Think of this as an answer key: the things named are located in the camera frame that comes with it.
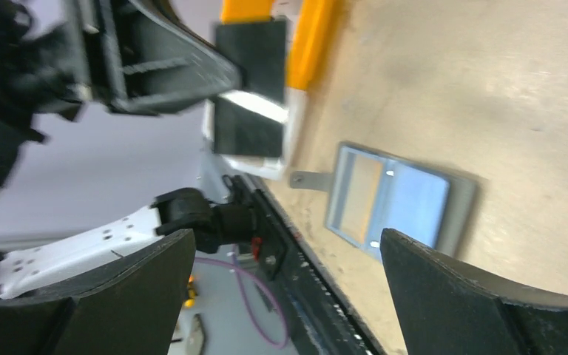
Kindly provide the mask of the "grey magnetic stripe card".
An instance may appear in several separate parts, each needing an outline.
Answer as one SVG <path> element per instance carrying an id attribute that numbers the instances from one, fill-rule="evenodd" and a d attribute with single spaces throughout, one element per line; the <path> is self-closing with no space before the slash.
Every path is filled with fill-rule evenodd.
<path id="1" fill-rule="evenodd" d="M 233 90 L 284 101 L 287 35 L 285 19 L 221 24 L 216 28 L 216 48 L 240 70 L 240 88 Z"/>

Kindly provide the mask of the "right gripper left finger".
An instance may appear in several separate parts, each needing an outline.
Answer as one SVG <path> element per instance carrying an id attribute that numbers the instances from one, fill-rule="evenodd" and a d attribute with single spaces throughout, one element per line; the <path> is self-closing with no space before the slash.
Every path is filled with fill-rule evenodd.
<path id="1" fill-rule="evenodd" d="M 195 258 L 180 230 L 26 297 L 0 300 L 0 354 L 166 354 Z"/>

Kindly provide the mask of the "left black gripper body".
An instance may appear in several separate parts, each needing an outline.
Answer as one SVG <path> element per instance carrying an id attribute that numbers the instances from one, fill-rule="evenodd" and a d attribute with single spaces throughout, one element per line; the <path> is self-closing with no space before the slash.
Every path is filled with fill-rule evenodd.
<path id="1" fill-rule="evenodd" d="M 87 102 L 128 114 L 115 87 L 121 71 L 105 42 L 118 37 L 118 17 L 130 1 L 66 1 L 63 22 L 32 35 L 36 18 L 24 1 L 0 1 L 0 137 L 43 141 L 33 116 L 55 113 L 72 121 Z"/>

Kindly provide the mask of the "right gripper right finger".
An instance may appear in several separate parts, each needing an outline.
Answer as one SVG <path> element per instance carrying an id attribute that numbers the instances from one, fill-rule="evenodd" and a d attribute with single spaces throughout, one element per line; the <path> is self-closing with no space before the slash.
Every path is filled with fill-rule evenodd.
<path id="1" fill-rule="evenodd" d="M 380 251 L 409 354 L 568 354 L 568 295 L 500 277 L 394 230 Z"/>

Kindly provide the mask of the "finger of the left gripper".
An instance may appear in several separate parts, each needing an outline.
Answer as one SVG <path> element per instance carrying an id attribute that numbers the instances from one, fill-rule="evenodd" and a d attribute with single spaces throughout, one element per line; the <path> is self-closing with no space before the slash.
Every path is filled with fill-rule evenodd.
<path id="1" fill-rule="evenodd" d="M 239 69 L 170 1 L 100 1 L 98 14 L 112 112 L 175 114 L 240 87 Z"/>

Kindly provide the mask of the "grey card holder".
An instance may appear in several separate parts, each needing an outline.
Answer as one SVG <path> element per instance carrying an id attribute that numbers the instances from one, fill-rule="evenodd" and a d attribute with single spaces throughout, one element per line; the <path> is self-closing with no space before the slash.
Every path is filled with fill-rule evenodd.
<path id="1" fill-rule="evenodd" d="M 348 153 L 367 155 L 383 163 L 365 244 L 360 246 L 339 230 L 346 193 Z M 409 160 L 353 142 L 342 142 L 332 172 L 295 171 L 292 189 L 326 192 L 325 227 L 377 260 L 383 229 L 396 229 L 420 243 L 455 257 L 467 231 L 479 184 L 455 169 Z"/>

